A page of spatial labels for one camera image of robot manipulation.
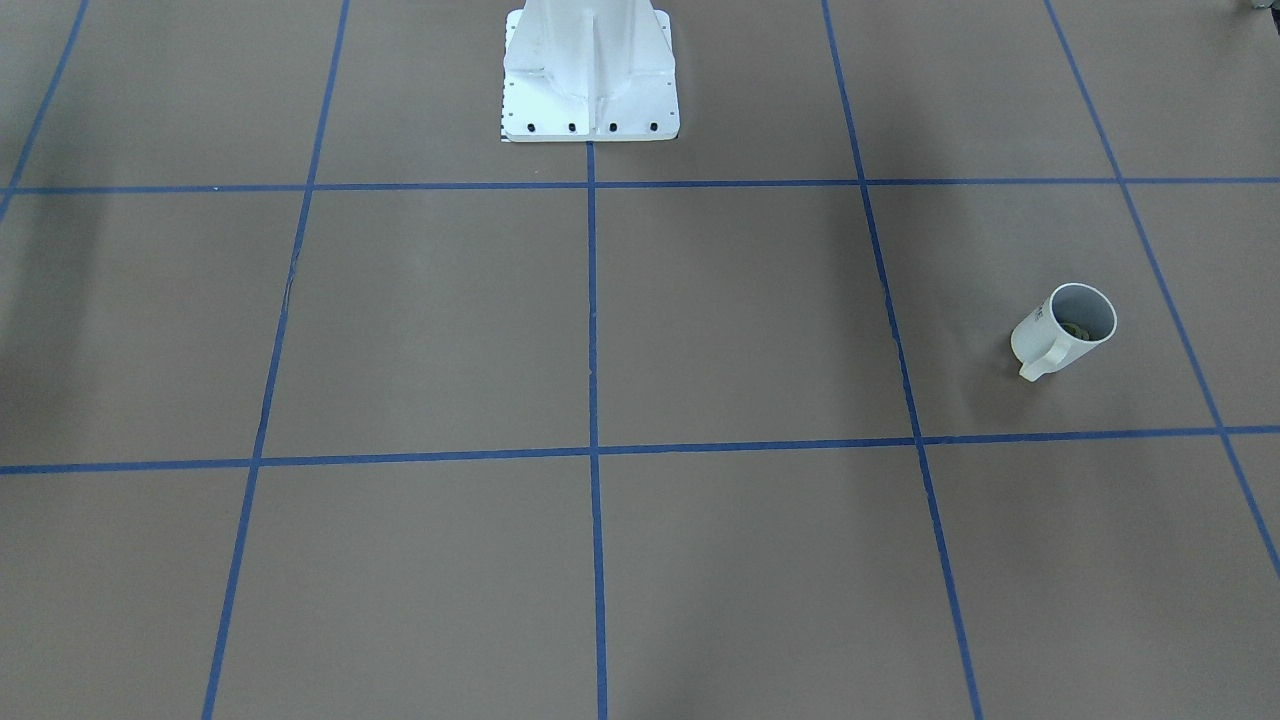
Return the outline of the white mug with handle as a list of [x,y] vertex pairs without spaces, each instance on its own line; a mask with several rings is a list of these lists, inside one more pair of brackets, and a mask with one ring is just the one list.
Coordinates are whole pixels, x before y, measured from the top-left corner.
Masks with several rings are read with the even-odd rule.
[[[1076,341],[1061,329],[1062,322],[1083,325],[1092,341]],[[1084,283],[1061,284],[1010,336],[1010,347],[1020,363],[1019,377],[1036,382],[1060,372],[1110,341],[1116,329],[1117,313],[1105,293]]]

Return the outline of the green lemon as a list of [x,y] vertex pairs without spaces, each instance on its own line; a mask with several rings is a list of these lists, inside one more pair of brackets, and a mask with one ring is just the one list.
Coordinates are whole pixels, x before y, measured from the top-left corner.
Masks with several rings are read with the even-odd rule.
[[1083,325],[1079,325],[1079,324],[1076,324],[1074,322],[1062,322],[1060,324],[1060,327],[1061,327],[1061,329],[1065,333],[1068,333],[1069,336],[1071,336],[1076,341],[1080,341],[1080,342],[1091,342],[1092,341],[1091,332],[1087,328],[1084,328]]

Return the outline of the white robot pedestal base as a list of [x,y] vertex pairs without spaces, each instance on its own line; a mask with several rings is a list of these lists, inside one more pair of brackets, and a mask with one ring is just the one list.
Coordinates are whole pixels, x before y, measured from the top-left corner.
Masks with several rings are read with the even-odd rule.
[[500,138],[511,143],[678,137],[669,14],[649,1],[526,1],[504,22]]

